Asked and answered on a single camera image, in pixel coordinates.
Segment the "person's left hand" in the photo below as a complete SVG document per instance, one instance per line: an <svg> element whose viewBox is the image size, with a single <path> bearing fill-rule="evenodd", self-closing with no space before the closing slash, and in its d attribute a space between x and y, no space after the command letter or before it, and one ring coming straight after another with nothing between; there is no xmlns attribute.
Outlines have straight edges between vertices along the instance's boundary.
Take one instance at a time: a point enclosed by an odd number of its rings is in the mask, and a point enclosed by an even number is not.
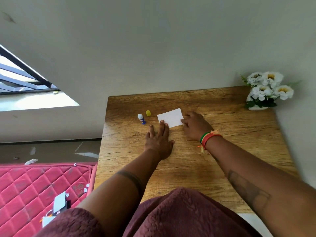
<svg viewBox="0 0 316 237"><path fill-rule="evenodd" d="M160 121L160 125L158 128L158 132L155 132L154 126L149 126L149 131L146 134L146 142L144 145L144 151L155 152L160 160L164 160L168 158L173 148L169 148L169 126L164 123L164 121Z"/></svg>

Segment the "person's right hand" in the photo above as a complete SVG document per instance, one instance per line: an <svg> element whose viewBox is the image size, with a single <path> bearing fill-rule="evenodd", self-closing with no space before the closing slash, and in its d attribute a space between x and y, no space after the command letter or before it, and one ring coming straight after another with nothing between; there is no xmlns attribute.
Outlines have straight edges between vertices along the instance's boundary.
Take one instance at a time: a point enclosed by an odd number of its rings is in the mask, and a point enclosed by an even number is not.
<svg viewBox="0 0 316 237"><path fill-rule="evenodd" d="M184 132L192 140L200 142L205 134L214 131L203 115L194 111L188 111L184 120L188 121L188 129L184 130Z"/></svg>

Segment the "white paper card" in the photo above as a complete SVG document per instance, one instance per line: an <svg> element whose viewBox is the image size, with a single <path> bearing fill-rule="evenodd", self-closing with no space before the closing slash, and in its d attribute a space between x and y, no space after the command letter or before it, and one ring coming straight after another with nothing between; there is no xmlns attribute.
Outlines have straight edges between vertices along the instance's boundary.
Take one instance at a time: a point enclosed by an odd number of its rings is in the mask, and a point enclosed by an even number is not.
<svg viewBox="0 0 316 237"><path fill-rule="evenodd" d="M157 117L159 122L163 120L164 123L168 124L169 128L182 125L181 120L184 119L180 108L158 114Z"/></svg>

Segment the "person's left forearm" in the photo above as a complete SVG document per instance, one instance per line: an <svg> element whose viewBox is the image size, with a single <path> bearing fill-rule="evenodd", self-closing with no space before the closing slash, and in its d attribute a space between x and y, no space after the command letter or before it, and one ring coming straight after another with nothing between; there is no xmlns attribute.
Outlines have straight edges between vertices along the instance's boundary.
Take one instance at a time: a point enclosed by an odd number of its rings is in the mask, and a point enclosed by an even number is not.
<svg viewBox="0 0 316 237"><path fill-rule="evenodd" d="M101 224L105 236L121 235L144 195L146 185L161 161L159 151L143 151L77 207L89 211Z"/></svg>

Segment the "person's right forearm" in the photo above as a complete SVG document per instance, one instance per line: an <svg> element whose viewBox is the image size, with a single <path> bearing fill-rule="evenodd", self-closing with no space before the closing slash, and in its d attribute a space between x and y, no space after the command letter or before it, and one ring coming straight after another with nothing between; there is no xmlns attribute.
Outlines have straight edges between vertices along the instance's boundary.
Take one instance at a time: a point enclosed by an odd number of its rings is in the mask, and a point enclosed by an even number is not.
<svg viewBox="0 0 316 237"><path fill-rule="evenodd" d="M274 237L316 237L316 189L221 136L206 149Z"/></svg>

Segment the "maroon fleece garment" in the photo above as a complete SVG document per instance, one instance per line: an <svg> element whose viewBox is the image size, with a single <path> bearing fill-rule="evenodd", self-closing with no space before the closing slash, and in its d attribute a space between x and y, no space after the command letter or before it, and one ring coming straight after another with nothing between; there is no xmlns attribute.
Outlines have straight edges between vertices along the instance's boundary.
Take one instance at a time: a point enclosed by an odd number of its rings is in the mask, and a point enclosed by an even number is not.
<svg viewBox="0 0 316 237"><path fill-rule="evenodd" d="M243 218L199 191L176 188L141 203L122 237L262 237ZM67 210L34 237L110 237L81 208Z"/></svg>

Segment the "white flower vase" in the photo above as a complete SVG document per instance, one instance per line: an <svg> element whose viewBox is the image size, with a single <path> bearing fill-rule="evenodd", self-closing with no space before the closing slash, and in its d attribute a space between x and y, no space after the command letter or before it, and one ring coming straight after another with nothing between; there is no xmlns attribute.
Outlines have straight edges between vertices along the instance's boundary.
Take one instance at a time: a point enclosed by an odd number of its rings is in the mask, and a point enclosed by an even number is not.
<svg viewBox="0 0 316 237"><path fill-rule="evenodd" d="M270 107L259 107L258 105L254 104L253 106L251 106L251 104L248 104L248 102L254 102L254 100L251 98L251 93L249 93L249 95L247 96L246 99L246 104L245 104L245 108L250 110L250 111L261 111L261 110L266 110Z"/></svg>

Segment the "white artificial flowers bunch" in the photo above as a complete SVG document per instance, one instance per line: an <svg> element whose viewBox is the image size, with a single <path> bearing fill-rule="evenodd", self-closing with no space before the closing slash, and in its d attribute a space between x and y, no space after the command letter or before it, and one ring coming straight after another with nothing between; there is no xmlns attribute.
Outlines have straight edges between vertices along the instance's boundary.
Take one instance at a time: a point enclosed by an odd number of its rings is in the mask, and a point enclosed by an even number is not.
<svg viewBox="0 0 316 237"><path fill-rule="evenodd" d="M294 86L300 81L282 84L284 76L279 72L254 72L248 76L240 75L241 80L250 87L251 98L254 102L248 102L253 106L276 107L276 101L291 99L294 95Z"/></svg>

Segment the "black small box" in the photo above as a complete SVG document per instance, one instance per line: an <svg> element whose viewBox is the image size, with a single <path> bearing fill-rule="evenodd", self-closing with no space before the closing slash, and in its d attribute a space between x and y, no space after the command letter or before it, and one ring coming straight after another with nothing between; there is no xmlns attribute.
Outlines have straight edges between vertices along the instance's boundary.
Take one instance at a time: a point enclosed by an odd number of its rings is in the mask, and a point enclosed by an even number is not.
<svg viewBox="0 0 316 237"><path fill-rule="evenodd" d="M69 209L69 208L71 208L71 200L67 200L67 201L65 202L65 206L62 207L60 210L58 210L58 211L56 212L56 215L58 215L58 214L60 214L60 213L62 213L62 212L64 212L64 211L66 211L66 210Z"/></svg>

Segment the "white folded paper sheet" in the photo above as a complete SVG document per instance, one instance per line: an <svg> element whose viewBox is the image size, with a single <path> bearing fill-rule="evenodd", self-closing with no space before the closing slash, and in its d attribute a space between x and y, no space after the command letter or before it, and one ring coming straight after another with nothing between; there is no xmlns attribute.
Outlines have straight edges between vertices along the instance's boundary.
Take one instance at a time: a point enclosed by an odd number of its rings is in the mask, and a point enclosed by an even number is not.
<svg viewBox="0 0 316 237"><path fill-rule="evenodd" d="M57 213L65 206L66 206L66 192L64 191L61 194L57 195L54 199L53 214Z"/></svg>

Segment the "white paper piece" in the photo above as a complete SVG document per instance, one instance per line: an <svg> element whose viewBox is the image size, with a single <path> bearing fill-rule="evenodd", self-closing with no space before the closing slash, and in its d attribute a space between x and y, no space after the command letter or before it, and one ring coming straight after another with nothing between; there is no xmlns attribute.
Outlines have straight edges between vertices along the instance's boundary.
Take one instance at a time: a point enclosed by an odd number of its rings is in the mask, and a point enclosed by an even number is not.
<svg viewBox="0 0 316 237"><path fill-rule="evenodd" d="M48 225L55 218L56 218L56 216L52 216L52 215L44 216L42 218L42 227L44 228L46 225Z"/></svg>

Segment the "red quilted mattress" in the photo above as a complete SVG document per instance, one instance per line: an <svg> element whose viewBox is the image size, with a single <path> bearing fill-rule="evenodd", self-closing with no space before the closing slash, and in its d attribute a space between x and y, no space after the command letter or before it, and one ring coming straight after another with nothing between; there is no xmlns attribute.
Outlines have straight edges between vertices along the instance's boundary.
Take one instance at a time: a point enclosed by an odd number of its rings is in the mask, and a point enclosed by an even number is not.
<svg viewBox="0 0 316 237"><path fill-rule="evenodd" d="M71 208L94 188L97 163L0 165L0 237L32 237L65 192Z"/></svg>

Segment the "black window frame bars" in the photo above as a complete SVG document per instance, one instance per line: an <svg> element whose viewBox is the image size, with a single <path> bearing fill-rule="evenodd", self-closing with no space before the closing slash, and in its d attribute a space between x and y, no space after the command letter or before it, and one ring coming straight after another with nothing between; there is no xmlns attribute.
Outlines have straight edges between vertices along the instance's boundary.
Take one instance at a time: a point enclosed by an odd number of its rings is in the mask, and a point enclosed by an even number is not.
<svg viewBox="0 0 316 237"><path fill-rule="evenodd" d="M0 45L0 96L55 91L60 89Z"/></svg>

